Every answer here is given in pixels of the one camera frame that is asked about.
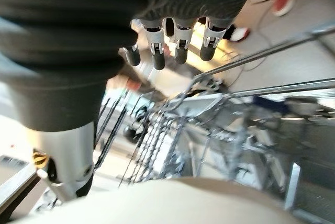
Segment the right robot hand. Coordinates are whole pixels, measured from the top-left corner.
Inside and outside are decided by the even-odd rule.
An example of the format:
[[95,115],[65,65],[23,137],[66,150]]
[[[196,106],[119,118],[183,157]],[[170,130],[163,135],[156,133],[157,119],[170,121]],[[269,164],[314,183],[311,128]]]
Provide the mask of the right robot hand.
[[26,127],[38,175],[61,201],[87,195],[107,81],[138,35],[138,18],[229,26],[247,0],[1,0],[1,81]]

